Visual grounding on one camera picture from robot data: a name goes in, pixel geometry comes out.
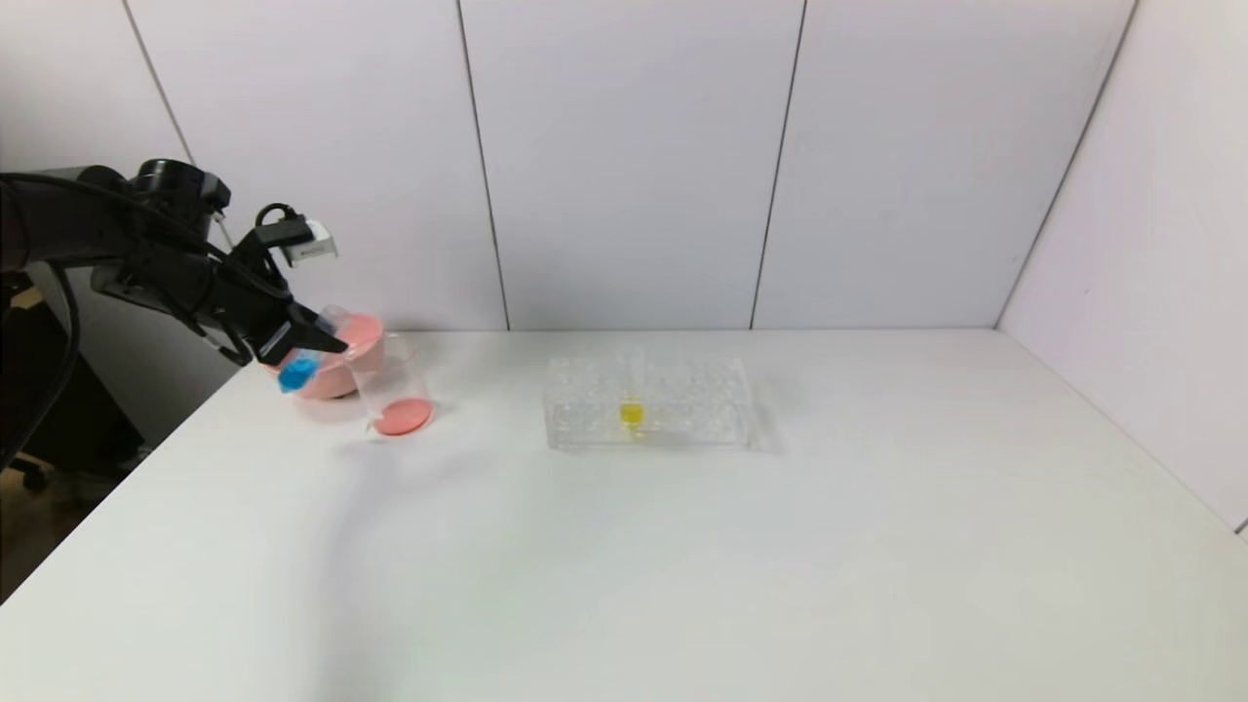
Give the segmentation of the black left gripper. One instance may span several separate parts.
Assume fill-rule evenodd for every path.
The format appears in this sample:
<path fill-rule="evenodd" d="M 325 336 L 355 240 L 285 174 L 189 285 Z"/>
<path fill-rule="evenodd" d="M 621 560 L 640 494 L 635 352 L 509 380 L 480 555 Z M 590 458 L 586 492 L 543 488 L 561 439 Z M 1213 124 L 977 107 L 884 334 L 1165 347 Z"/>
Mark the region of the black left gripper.
<path fill-rule="evenodd" d="M 347 342 L 311 309 L 293 301 L 285 275 L 270 254 L 245 256 L 242 266 L 285 299 L 263 292 L 238 275 L 235 266 L 210 261 L 207 292 L 196 304 L 196 324 L 213 339 L 218 353 L 236 366 L 281 363 L 295 351 L 344 353 Z"/>

